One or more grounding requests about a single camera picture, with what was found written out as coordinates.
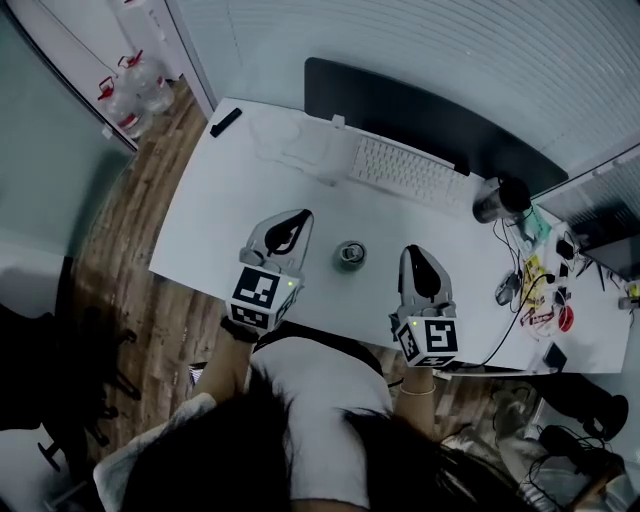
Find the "yellow object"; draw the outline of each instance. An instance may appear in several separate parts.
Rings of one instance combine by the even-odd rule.
[[[535,281],[538,276],[546,274],[546,269],[540,265],[540,258],[537,254],[533,254],[527,261],[524,262],[524,282],[522,285],[522,298],[524,298],[529,292],[531,283]],[[541,291],[544,288],[544,279],[540,279],[527,298],[527,304],[529,304],[534,310],[538,309],[542,305],[540,302]]]

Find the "black remote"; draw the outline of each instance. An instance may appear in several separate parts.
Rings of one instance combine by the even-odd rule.
[[[214,137],[217,137],[218,135],[220,135],[223,131],[225,131],[229,127],[231,123],[233,123],[236,119],[240,117],[240,114],[242,114],[242,110],[240,110],[239,108],[234,108],[233,111],[227,117],[225,117],[218,124],[214,124],[211,127],[211,132],[210,132],[211,135],[213,135]]]

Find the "mouse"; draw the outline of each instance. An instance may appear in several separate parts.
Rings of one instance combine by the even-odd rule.
[[[515,272],[507,275],[496,290],[496,302],[501,306],[509,304],[520,291],[520,276]]]

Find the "bracelet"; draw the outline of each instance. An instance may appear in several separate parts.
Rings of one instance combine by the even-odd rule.
[[[433,389],[431,391],[427,391],[426,393],[412,393],[411,391],[407,391],[406,389],[404,389],[402,385],[400,386],[400,393],[404,393],[405,395],[409,395],[409,396],[427,396],[433,393],[435,390],[436,390],[435,382],[433,383]]]

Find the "computer monitor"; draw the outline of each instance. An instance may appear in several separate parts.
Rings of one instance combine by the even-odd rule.
[[[612,270],[625,281],[640,278],[640,234],[584,249],[582,254]]]

